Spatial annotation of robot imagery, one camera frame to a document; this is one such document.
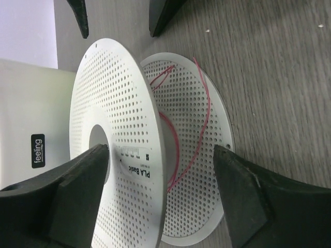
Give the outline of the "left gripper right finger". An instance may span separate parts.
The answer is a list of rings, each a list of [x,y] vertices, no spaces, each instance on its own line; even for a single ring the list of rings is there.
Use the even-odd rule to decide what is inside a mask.
[[[330,247],[330,189],[216,145],[213,162],[233,247]]]

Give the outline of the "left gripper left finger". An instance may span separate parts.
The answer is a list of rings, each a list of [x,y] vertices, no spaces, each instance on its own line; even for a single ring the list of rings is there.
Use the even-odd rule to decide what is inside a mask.
[[[90,247],[108,170],[98,144],[1,190],[1,247]]]

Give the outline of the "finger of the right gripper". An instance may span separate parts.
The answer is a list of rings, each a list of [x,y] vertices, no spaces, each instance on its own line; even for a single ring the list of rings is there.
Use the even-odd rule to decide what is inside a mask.
[[[164,28],[187,0],[150,0],[149,33],[151,37],[161,35]]]
[[[83,39],[88,38],[88,18],[85,0],[67,0],[76,18]]]

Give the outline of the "white perforated cable spool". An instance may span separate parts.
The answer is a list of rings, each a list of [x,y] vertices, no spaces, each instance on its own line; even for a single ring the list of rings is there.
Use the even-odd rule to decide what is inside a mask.
[[[74,81],[69,144],[71,158],[109,148],[92,247],[194,245],[223,219],[213,154],[233,150],[233,135],[195,60],[164,52],[138,62],[119,42],[96,41]]]

